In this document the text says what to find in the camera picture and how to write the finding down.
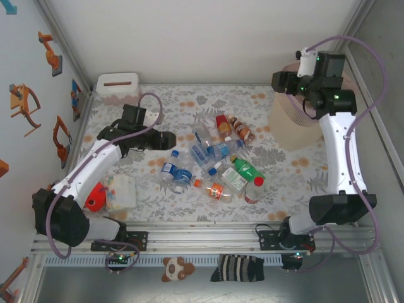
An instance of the red object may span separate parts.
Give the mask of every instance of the red object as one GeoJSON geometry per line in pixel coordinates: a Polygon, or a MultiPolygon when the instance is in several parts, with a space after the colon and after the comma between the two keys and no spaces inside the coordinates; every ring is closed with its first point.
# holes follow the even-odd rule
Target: red object
{"type": "Polygon", "coordinates": [[[104,185],[97,183],[90,195],[88,196],[84,207],[87,207],[92,212],[101,210],[107,202],[104,185]]]}
{"type": "Polygon", "coordinates": [[[216,125],[219,130],[219,136],[223,139],[232,134],[232,129],[225,115],[216,116],[216,125]]]}
{"type": "Polygon", "coordinates": [[[256,178],[254,179],[254,184],[255,184],[256,186],[262,186],[262,185],[264,184],[264,178],[262,178],[262,177],[256,177],[256,178]]]}

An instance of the small white box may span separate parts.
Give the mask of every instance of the small white box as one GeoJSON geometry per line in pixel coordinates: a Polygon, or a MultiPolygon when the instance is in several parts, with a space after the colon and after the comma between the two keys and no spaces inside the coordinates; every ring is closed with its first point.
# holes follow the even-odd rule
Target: small white box
{"type": "Polygon", "coordinates": [[[141,95],[139,77],[136,73],[102,74],[96,92],[111,105],[137,104],[141,95]]]}

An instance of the crushed plastic bottle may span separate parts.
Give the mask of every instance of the crushed plastic bottle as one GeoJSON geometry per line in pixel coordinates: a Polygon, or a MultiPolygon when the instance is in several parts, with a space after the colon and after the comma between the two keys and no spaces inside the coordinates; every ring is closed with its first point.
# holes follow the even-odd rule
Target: crushed plastic bottle
{"type": "Polygon", "coordinates": [[[167,162],[164,163],[158,175],[158,182],[160,184],[163,183],[169,184],[173,181],[174,174],[178,166],[178,156],[179,152],[177,150],[173,150],[171,152],[170,157],[167,159],[167,162]]]}
{"type": "Polygon", "coordinates": [[[176,194],[182,194],[191,184],[192,163],[189,160],[189,155],[181,153],[181,158],[177,166],[177,170],[174,173],[174,192],[176,194]]]}
{"type": "Polygon", "coordinates": [[[208,151],[202,145],[202,143],[199,142],[191,143],[191,146],[189,147],[189,152],[194,157],[196,163],[198,163],[198,165],[205,172],[209,173],[209,175],[216,174],[215,162],[209,156],[208,151]]]}
{"type": "Polygon", "coordinates": [[[233,155],[237,153],[241,148],[244,147],[244,142],[239,140],[230,140],[217,145],[209,146],[207,151],[209,155],[216,161],[221,161],[228,155],[233,155]]]}
{"type": "Polygon", "coordinates": [[[209,133],[209,130],[200,120],[195,121],[192,124],[192,132],[195,134],[196,139],[198,142],[202,143],[205,148],[213,145],[213,139],[209,133]]]}

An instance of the orange juice bottle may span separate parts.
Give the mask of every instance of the orange juice bottle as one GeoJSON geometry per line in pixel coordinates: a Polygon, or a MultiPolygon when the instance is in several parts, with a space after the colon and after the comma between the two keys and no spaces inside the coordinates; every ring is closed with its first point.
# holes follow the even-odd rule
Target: orange juice bottle
{"type": "Polygon", "coordinates": [[[201,189],[203,194],[207,194],[209,197],[220,200],[224,203],[230,203],[233,198],[232,192],[227,188],[218,183],[213,183],[206,180],[196,180],[194,186],[201,189]]]}

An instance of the water bottle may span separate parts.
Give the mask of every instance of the water bottle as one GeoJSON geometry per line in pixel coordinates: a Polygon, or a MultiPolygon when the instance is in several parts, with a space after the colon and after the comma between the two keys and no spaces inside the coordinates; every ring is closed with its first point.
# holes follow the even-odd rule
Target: water bottle
{"type": "Polygon", "coordinates": [[[239,140],[230,140],[227,142],[219,143],[217,145],[209,146],[207,148],[208,153],[216,162],[221,161],[228,155],[233,155],[241,148],[243,148],[244,142],[239,140]]]}
{"type": "Polygon", "coordinates": [[[208,151],[202,145],[202,143],[199,142],[191,143],[191,146],[189,147],[189,152],[194,157],[196,163],[198,163],[198,165],[205,172],[208,172],[209,175],[216,174],[215,162],[209,156],[208,151]]]}
{"type": "Polygon", "coordinates": [[[213,145],[213,139],[203,122],[199,120],[195,121],[192,128],[192,132],[195,134],[196,139],[199,143],[202,143],[205,148],[213,145]]]}
{"type": "Polygon", "coordinates": [[[168,184],[172,182],[174,179],[174,173],[178,166],[178,156],[179,152],[177,150],[171,152],[171,156],[167,159],[167,162],[164,163],[160,174],[158,175],[159,183],[168,184]]]}
{"type": "Polygon", "coordinates": [[[199,188],[203,194],[207,194],[213,199],[225,203],[230,203],[232,201],[233,194],[231,191],[226,186],[219,183],[214,183],[209,180],[196,180],[194,186],[199,188]]]}
{"type": "Polygon", "coordinates": [[[217,176],[236,194],[241,194],[246,190],[247,180],[241,177],[241,175],[236,172],[233,167],[224,165],[218,162],[215,165],[217,176]]]}
{"type": "Polygon", "coordinates": [[[264,179],[256,177],[254,182],[250,182],[246,187],[246,196],[244,199],[249,204],[257,203],[264,196],[264,179]]]}
{"type": "Polygon", "coordinates": [[[190,185],[191,178],[191,163],[188,156],[182,153],[174,173],[174,192],[176,194],[182,194],[188,185],[190,185]]]}

